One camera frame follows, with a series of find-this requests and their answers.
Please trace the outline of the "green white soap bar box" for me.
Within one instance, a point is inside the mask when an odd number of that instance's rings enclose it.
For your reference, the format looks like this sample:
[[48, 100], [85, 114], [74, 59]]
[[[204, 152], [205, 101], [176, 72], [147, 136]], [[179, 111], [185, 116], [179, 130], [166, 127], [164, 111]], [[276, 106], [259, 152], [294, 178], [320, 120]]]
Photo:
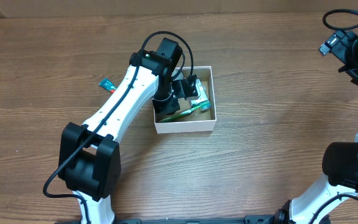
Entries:
[[191, 100], [190, 101], [190, 105], [192, 107], [198, 106], [199, 104], [202, 104], [204, 102], [209, 101], [208, 96], [207, 96], [207, 94], [205, 92], [204, 87], [202, 86], [202, 83], [201, 83], [200, 79], [196, 80], [196, 87], [197, 87], [197, 90], [198, 90], [198, 93], [199, 93], [199, 98], [196, 99], [196, 100]]

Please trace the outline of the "purple soap pump bottle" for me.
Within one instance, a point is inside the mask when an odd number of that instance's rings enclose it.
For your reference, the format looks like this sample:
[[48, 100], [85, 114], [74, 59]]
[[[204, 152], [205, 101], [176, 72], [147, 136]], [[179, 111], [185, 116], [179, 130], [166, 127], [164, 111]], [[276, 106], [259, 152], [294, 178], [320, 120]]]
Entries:
[[172, 72], [172, 76], [171, 76], [171, 82], [175, 81], [175, 80], [181, 80], [183, 79], [183, 72], [182, 69], [175, 69]]

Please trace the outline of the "green toothbrush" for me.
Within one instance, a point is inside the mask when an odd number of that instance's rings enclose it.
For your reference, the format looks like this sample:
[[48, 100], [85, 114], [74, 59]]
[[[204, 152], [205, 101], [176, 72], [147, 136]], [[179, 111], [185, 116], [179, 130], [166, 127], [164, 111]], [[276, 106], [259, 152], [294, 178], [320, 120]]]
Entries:
[[190, 101], [190, 105], [191, 105], [190, 109], [182, 111], [179, 114], [163, 118], [159, 122], [160, 123], [169, 123], [172, 121], [176, 121], [180, 118], [187, 117], [197, 110], [200, 110], [201, 112], [206, 112], [211, 108], [211, 102], [209, 100], [204, 100], [204, 101], [200, 101], [200, 102], [196, 102], [195, 100], [193, 100], [193, 101]]

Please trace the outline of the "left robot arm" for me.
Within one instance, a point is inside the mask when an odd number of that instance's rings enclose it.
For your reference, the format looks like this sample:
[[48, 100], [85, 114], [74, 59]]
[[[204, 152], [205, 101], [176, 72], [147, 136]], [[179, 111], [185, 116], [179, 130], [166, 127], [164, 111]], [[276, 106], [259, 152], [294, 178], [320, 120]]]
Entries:
[[185, 60], [182, 42], [164, 38], [155, 51], [133, 53], [123, 81], [107, 102], [83, 124], [68, 123], [63, 129], [54, 174], [78, 200], [80, 223], [113, 223], [110, 195], [121, 174], [119, 144], [141, 107], [151, 100], [156, 115], [172, 115], [180, 110], [180, 98], [199, 96], [194, 73], [178, 77], [177, 63]]

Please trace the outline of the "red green toothpaste tube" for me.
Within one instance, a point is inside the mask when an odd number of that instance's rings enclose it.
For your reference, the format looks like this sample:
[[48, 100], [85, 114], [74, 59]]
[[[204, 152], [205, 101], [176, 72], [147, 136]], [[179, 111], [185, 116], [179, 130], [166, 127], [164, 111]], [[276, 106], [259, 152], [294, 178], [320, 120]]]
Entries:
[[100, 81], [99, 86], [104, 88], [110, 93], [114, 93], [117, 89], [117, 87], [111, 82], [108, 78], [103, 79]]

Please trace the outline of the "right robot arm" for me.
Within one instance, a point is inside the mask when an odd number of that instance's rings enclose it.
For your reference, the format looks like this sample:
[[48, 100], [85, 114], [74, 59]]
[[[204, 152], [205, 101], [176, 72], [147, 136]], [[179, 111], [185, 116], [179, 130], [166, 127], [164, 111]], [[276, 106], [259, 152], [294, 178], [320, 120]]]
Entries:
[[[331, 14], [358, 16], [352, 9], [333, 9], [324, 14], [323, 24], [333, 34], [320, 46], [322, 55], [332, 54], [343, 64], [358, 86], [358, 35], [354, 26], [335, 27], [327, 22]], [[332, 142], [322, 161], [323, 173], [302, 195], [287, 201], [274, 215], [248, 215], [245, 223], [330, 223], [329, 213], [349, 198], [358, 201], [358, 133], [352, 142]]]

